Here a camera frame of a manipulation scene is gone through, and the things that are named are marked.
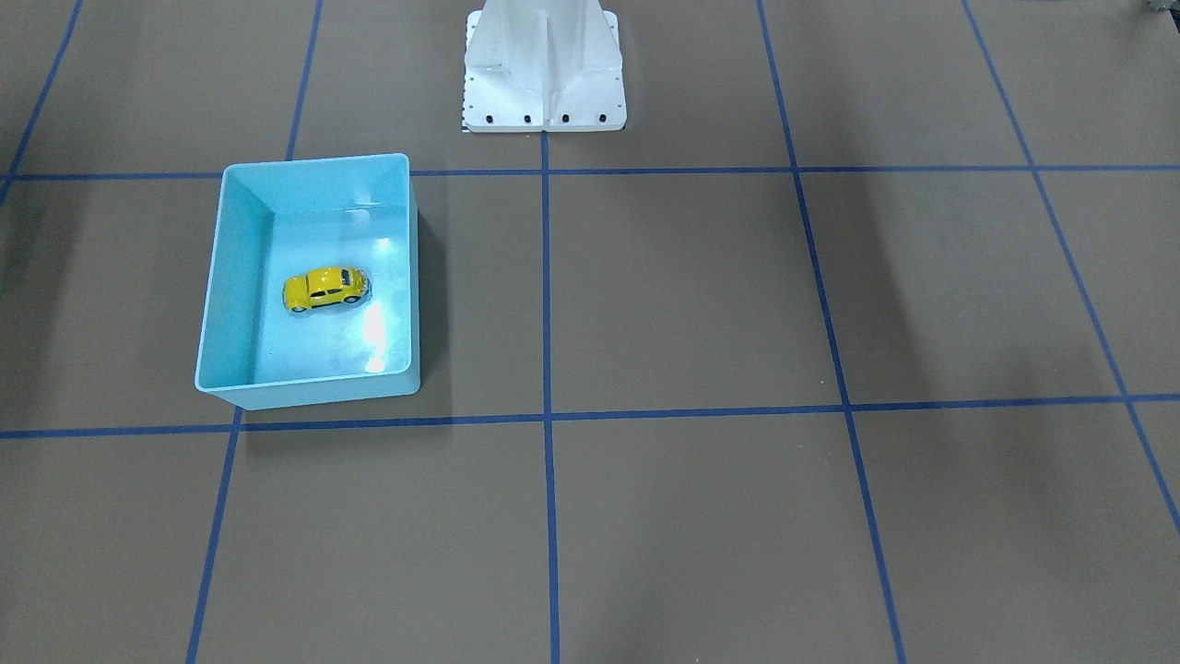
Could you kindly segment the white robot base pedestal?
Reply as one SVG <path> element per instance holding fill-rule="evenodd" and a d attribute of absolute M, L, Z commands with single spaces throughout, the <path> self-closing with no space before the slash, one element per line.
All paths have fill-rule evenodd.
<path fill-rule="evenodd" d="M 598 1 L 486 1 L 465 25 L 461 127 L 614 132 L 628 121 L 620 18 Z"/>

